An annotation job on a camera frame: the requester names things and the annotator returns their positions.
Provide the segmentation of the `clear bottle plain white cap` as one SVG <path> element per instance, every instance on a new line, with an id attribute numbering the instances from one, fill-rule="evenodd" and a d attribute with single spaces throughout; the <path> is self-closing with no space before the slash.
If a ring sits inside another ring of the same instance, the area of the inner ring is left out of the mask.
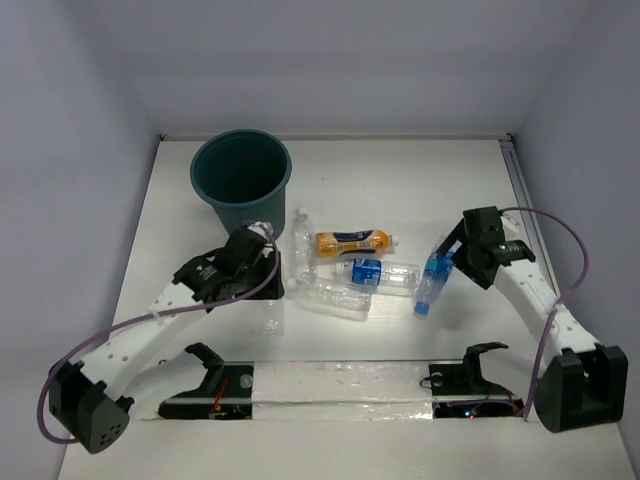
<path id="1" fill-rule="evenodd" d="M 258 310 L 257 332 L 259 335 L 283 337 L 285 333 L 285 301 L 263 300 Z"/>

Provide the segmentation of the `clear bottle blue-white cap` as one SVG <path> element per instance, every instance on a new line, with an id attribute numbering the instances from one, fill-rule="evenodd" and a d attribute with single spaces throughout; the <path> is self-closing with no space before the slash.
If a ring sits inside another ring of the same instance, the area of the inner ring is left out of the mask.
<path id="1" fill-rule="evenodd" d="M 365 321 L 372 304 L 371 294 L 323 278 L 290 278 L 286 294 L 305 311 L 353 321 Z"/>

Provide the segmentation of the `blue label water bottle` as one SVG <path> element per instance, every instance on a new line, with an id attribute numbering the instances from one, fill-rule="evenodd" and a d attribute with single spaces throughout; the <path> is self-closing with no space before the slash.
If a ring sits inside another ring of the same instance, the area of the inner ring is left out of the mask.
<path id="1" fill-rule="evenodd" d="M 420 268 L 414 264 L 356 258 L 336 263 L 334 278 L 367 293 L 411 297 L 420 283 Z"/>

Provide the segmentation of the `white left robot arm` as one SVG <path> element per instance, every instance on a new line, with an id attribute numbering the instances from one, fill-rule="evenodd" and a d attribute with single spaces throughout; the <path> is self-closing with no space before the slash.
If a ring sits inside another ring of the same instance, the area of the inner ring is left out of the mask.
<path id="1" fill-rule="evenodd" d="M 125 392 L 156 353 L 212 310 L 280 286 L 280 266 L 273 228 L 260 221 L 186 262 L 145 313 L 81 342 L 51 367 L 38 399 L 41 434 L 60 440 L 45 425 L 50 413 L 70 435 L 65 444 L 90 454 L 109 448 L 130 421 L 135 401 Z"/>

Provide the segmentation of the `orange label drink bottle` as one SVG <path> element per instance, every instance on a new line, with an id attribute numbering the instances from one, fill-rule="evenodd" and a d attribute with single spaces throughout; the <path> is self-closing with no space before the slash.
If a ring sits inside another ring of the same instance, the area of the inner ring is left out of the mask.
<path id="1" fill-rule="evenodd" d="M 382 230 L 356 232 L 320 232 L 315 235 L 316 253 L 320 258 L 346 255 L 376 255 L 394 250 L 396 235 Z"/>

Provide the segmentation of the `upright-lying clear ribbed bottle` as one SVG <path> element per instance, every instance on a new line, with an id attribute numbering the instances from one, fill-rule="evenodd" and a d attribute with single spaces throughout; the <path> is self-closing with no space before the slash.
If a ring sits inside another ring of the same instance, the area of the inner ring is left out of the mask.
<path id="1" fill-rule="evenodd" d="M 292 227 L 292 274 L 302 284 L 313 284 L 317 278 L 315 229 L 305 208 L 296 210 Z"/>

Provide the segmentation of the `dark green plastic bin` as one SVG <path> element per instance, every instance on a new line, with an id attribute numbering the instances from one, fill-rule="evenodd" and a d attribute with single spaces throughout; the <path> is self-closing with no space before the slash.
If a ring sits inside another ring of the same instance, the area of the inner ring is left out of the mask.
<path id="1" fill-rule="evenodd" d="M 202 145 L 190 165 L 198 197 L 211 206 L 228 233 L 245 221 L 286 224 L 286 186 L 292 161 L 285 145 L 259 130 L 233 130 Z"/>

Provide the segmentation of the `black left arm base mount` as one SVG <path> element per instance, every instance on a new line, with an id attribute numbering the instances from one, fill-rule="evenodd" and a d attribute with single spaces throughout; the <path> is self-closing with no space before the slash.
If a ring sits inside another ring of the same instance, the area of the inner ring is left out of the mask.
<path id="1" fill-rule="evenodd" d="M 199 342 L 187 346 L 205 373 L 199 385 L 163 400 L 158 415 L 165 420 L 249 420 L 253 416 L 254 362 L 226 363 Z"/>

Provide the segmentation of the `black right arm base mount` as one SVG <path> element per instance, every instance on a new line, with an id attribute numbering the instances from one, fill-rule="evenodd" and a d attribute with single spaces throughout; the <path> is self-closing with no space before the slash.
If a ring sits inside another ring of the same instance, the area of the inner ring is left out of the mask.
<path id="1" fill-rule="evenodd" d="M 436 419 L 517 418 L 524 402 L 508 388 L 487 380 L 480 356 L 492 350 L 508 349 L 501 342 L 487 342 L 466 348 L 460 360 L 428 364 L 419 386 L 432 395 Z"/>

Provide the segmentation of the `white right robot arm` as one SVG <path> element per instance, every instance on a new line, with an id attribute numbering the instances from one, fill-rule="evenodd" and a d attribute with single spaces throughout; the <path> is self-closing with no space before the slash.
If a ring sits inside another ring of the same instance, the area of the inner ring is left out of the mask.
<path id="1" fill-rule="evenodd" d="M 553 433 L 620 421 L 627 356 L 603 345 L 566 306 L 586 276 L 556 294 L 531 248 L 506 233 L 505 213 L 495 206 L 464 211 L 437 252 L 482 289 L 503 295 L 538 342 L 519 417 L 534 412 Z"/>

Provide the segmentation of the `blue cap water bottle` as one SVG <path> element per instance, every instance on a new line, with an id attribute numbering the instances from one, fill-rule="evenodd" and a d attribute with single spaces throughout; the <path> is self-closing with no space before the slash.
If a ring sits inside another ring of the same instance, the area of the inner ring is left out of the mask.
<path id="1" fill-rule="evenodd" d="M 443 243 L 445 236 L 442 235 L 429 255 L 420 284 L 415 293 L 414 314 L 419 317 L 426 317 L 431 307 L 438 300 L 445 284 L 447 283 L 454 268 L 452 256 L 459 244 L 454 246 L 444 255 L 437 253 L 438 247 Z"/>

